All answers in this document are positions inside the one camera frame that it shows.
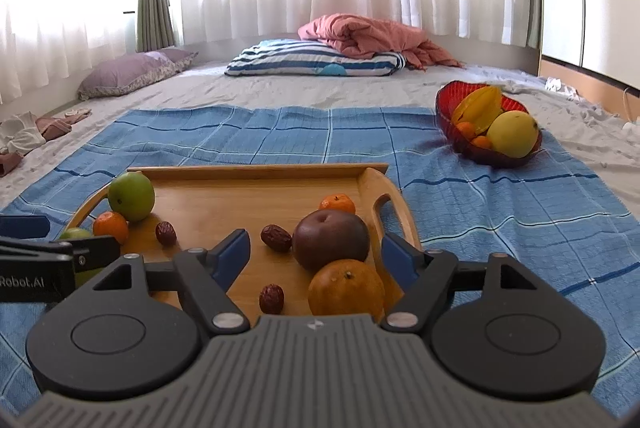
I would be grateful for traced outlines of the dried red date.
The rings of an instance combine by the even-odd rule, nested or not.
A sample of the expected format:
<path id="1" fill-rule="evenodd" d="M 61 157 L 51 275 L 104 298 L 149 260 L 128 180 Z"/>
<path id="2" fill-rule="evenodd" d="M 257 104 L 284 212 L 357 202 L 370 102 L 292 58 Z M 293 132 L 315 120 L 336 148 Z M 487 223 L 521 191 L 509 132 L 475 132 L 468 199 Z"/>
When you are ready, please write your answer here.
<path id="1" fill-rule="evenodd" d="M 279 254 L 287 254 L 293 245 L 292 235 L 276 224 L 267 224 L 260 232 L 262 242 Z"/>
<path id="2" fill-rule="evenodd" d="M 259 307 L 263 314 L 278 315 L 284 308 L 283 289 L 277 284 L 266 285 L 259 294 Z"/>
<path id="3" fill-rule="evenodd" d="M 177 233 L 168 221 L 157 223 L 155 227 L 155 237 L 163 247 L 175 246 L 177 243 Z"/>

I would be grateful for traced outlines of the orange mandarin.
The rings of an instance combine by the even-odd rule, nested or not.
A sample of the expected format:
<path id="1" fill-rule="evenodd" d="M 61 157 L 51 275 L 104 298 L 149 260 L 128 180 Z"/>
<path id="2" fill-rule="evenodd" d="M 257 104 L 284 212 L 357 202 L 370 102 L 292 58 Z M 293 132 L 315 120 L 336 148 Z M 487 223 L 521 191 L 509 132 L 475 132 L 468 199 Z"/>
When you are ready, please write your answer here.
<path id="1" fill-rule="evenodd" d="M 115 211 L 105 211 L 99 214 L 92 225 L 94 236 L 111 235 L 119 245 L 127 243 L 129 226 L 124 216 Z"/>

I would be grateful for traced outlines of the dark red apple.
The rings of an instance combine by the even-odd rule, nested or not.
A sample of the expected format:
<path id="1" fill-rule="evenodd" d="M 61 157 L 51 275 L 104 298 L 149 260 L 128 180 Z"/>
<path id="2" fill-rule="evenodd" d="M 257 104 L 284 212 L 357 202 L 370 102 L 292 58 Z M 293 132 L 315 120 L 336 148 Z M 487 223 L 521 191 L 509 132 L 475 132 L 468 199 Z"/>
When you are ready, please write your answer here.
<path id="1" fill-rule="evenodd" d="M 366 224 L 356 214 L 346 211 L 314 211 L 299 221 L 293 234 L 294 258 L 312 272 L 336 260 L 365 262 L 369 249 Z"/>

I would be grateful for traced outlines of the large green apple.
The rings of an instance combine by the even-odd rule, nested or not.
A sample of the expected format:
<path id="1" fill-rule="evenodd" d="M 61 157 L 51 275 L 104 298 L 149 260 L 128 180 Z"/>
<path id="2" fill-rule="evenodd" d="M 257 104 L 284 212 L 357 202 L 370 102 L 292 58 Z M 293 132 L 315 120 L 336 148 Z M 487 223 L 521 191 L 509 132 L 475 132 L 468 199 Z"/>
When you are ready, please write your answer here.
<path id="1" fill-rule="evenodd" d="M 86 240 L 87 238 L 93 238 L 93 234 L 83 228 L 70 228 L 65 229 L 58 241 L 72 242 L 73 240 Z M 89 248 L 85 246 L 76 246 L 74 248 L 74 272 L 75 272 L 75 285 L 80 287 L 83 284 L 91 280 L 96 274 L 99 274 L 103 268 L 98 266 L 96 258 L 91 255 Z"/>

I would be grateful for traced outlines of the small orange on tray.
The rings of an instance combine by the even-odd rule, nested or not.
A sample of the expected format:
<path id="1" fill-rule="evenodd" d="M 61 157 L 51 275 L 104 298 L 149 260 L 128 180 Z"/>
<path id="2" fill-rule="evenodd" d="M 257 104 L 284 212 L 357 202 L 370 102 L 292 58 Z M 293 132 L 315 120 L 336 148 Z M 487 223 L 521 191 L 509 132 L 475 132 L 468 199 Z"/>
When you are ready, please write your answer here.
<path id="1" fill-rule="evenodd" d="M 384 312 L 385 288 L 373 266 L 343 259 L 314 274 L 307 298 L 314 315 L 370 314 L 377 321 Z"/>

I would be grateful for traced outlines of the small clothes pile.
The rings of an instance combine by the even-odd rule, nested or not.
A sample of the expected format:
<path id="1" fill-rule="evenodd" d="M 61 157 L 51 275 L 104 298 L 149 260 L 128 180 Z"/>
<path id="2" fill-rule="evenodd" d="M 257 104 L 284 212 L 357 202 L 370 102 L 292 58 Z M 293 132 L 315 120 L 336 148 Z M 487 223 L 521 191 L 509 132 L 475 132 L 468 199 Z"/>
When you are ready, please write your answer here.
<path id="1" fill-rule="evenodd" d="M 2 177 L 13 171 L 30 152 L 66 136 L 73 125 L 90 115 L 91 110 L 69 110 L 58 117 L 36 117 L 26 112 L 6 119 L 0 129 Z"/>

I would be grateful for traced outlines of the small mandarin behind apple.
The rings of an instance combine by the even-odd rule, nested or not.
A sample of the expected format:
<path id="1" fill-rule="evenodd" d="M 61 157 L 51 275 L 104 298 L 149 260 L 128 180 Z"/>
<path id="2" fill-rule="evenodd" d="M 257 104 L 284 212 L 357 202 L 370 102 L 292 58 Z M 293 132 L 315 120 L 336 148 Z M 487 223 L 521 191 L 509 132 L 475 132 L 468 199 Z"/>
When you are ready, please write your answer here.
<path id="1" fill-rule="evenodd" d="M 344 193 L 335 193 L 326 196 L 319 204 L 319 210 L 338 210 L 356 214 L 354 201 Z"/>

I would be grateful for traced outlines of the blue checked blanket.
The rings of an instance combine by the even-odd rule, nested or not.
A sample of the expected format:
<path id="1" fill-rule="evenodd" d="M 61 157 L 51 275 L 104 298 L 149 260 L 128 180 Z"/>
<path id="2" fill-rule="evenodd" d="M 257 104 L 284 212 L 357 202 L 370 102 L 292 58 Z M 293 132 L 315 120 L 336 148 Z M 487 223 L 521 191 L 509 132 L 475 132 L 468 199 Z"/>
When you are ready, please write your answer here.
<path id="1" fill-rule="evenodd" d="M 428 108 L 130 110 L 1 209 L 58 234 L 128 167 L 317 162 L 384 162 L 426 247 L 517 258 L 602 328 L 597 400 L 618 416 L 638 402 L 639 223 L 550 134 L 526 166 L 492 169 L 454 154 Z"/>

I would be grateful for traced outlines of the small orange in bowl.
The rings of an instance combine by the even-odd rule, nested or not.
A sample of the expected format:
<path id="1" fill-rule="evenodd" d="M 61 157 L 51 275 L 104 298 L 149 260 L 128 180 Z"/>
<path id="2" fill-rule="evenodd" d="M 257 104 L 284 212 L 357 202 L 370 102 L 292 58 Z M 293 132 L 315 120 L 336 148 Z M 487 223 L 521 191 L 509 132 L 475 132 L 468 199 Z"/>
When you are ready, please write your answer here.
<path id="1" fill-rule="evenodd" d="M 487 136 L 476 136 L 471 143 L 477 148 L 484 148 L 484 150 L 491 151 L 492 143 Z"/>
<path id="2" fill-rule="evenodd" d="M 477 137 L 476 127 L 472 122 L 458 122 L 456 128 L 465 140 L 469 142 Z"/>

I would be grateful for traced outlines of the yellow starfruit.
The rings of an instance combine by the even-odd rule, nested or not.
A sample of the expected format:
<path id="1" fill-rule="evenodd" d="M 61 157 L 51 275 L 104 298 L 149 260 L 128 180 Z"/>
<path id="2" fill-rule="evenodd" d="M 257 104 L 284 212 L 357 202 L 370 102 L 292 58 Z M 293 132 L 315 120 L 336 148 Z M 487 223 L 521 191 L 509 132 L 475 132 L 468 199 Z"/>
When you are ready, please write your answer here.
<path id="1" fill-rule="evenodd" d="M 467 122 L 479 136 L 502 114 L 502 91 L 496 86 L 477 89 L 466 96 L 454 109 L 451 122 L 457 126 Z"/>

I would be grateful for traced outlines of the purple pillow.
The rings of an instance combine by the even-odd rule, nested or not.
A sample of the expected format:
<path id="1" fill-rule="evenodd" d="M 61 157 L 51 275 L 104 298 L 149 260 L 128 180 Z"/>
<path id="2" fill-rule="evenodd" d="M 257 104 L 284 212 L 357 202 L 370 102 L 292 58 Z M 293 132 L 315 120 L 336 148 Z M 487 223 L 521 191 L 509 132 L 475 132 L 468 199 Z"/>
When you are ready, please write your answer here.
<path id="1" fill-rule="evenodd" d="M 126 96 L 182 73 L 197 56 L 198 52 L 165 48 L 103 62 L 82 81 L 77 90 L 77 99 L 87 101 Z"/>

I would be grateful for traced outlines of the red glass fruit bowl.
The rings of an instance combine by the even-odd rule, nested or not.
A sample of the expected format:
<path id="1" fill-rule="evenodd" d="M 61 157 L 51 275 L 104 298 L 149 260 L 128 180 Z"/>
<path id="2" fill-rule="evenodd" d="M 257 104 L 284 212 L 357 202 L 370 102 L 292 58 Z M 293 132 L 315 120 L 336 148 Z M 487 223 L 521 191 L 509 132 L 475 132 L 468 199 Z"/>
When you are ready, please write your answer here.
<path id="1" fill-rule="evenodd" d="M 542 143 L 542 133 L 538 131 L 536 143 L 529 153 L 522 158 L 513 158 L 502 153 L 489 151 L 487 148 L 475 146 L 468 139 L 465 139 L 462 132 L 452 123 L 451 117 L 454 109 L 463 101 L 466 96 L 484 88 L 498 89 L 498 86 L 491 84 L 474 84 L 455 80 L 448 82 L 438 90 L 435 99 L 435 110 L 439 128 L 446 136 L 452 148 L 463 157 L 471 159 L 480 165 L 487 165 L 494 168 L 518 168 L 526 165 L 539 151 Z"/>

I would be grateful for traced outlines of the white bed sheet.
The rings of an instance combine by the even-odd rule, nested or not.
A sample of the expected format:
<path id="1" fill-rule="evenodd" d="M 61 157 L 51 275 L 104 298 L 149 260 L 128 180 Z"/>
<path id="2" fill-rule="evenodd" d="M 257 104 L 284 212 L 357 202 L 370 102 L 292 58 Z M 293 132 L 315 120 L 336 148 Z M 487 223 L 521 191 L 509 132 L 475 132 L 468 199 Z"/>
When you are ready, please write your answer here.
<path id="1" fill-rule="evenodd" d="M 232 105 L 246 108 L 431 107 L 437 90 L 453 80 L 489 81 L 522 102 L 574 157 L 591 168 L 633 213 L 639 211 L 639 129 L 620 116 L 575 96 L 547 90 L 546 82 L 519 70 L 470 65 L 402 70 L 387 77 L 226 75 L 224 66 L 203 64 L 115 99 L 86 102 L 88 118 L 70 133 L 27 155 L 1 180 L 1 203 L 9 205 L 120 115 L 146 108 Z"/>

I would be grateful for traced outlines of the striped blue white pillow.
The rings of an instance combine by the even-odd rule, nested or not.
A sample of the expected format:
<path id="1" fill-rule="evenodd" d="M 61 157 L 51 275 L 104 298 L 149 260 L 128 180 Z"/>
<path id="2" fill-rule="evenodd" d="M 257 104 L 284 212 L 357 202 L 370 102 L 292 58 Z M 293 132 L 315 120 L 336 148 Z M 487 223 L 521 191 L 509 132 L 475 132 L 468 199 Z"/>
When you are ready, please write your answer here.
<path id="1" fill-rule="evenodd" d="M 244 49 L 228 65 L 227 76 L 308 75 L 329 77 L 383 77 L 402 70 L 405 58 L 395 52 L 372 58 L 349 58 L 319 41 L 262 40 Z"/>

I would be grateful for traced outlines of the pink crumpled quilt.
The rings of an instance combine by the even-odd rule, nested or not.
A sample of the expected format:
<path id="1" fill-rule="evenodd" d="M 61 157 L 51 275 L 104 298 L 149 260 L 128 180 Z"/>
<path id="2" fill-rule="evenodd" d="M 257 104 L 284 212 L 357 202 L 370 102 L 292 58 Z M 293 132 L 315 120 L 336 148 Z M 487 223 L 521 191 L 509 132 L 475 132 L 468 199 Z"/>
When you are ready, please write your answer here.
<path id="1" fill-rule="evenodd" d="M 441 65 L 461 67 L 446 49 L 428 38 L 425 30 L 396 21 L 334 13 L 299 27 L 301 40 L 317 40 L 349 58 L 373 58 L 376 54 L 401 54 L 415 70 Z"/>

